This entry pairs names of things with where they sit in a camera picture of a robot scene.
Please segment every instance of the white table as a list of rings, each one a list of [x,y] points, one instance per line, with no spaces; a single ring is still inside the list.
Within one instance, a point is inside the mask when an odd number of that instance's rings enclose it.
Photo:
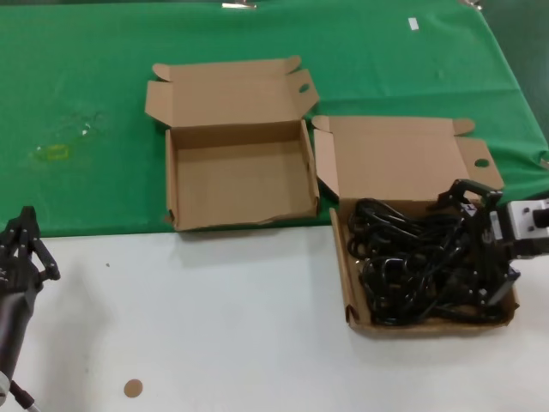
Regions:
[[[371,339],[345,323],[330,227],[46,245],[62,280],[40,294],[15,372],[45,412],[549,408],[547,258],[516,266],[507,328]]]

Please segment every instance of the robotic arm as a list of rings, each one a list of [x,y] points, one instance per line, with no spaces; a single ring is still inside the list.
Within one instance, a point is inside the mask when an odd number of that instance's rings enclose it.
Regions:
[[[33,254],[44,270],[33,264]],[[56,262],[40,240],[36,211],[26,206],[0,233],[0,406],[11,391],[24,409],[39,411],[12,378],[36,295],[45,281],[59,277]]]

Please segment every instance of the yellow stain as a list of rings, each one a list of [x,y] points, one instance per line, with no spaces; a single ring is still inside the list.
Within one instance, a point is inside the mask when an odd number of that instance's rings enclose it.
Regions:
[[[45,149],[45,158],[49,161],[62,161],[69,158],[69,146],[53,144]]]

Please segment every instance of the open cardboard box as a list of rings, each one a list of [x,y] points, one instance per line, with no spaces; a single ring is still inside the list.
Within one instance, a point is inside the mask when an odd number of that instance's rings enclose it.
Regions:
[[[176,230],[312,217],[318,187],[302,117],[318,102],[299,57],[155,64],[146,113],[166,133]]]
[[[501,324],[455,324],[439,318],[406,328],[373,324],[356,259],[347,252],[347,221],[361,198],[373,197],[404,214],[421,216],[456,179],[503,187],[486,144],[460,137],[473,131],[474,123],[468,119],[365,116],[316,116],[312,123],[318,178],[340,198],[339,210],[331,209],[330,217],[349,325],[355,330],[437,332],[488,330],[508,324],[518,307],[515,289],[504,298],[508,317]]]

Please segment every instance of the black cable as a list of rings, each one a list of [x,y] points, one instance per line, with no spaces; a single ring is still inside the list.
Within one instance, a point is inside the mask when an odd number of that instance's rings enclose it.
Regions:
[[[348,220],[348,252],[364,261],[362,283],[372,322],[391,326],[444,318],[470,324],[503,320],[480,304],[486,287],[469,260],[471,239],[459,215],[406,216],[376,199],[359,200]]]
[[[27,391],[21,389],[21,387],[13,380],[9,386],[9,392],[11,392],[15,401],[19,403],[23,409],[29,409],[33,406],[34,398],[31,397]]]

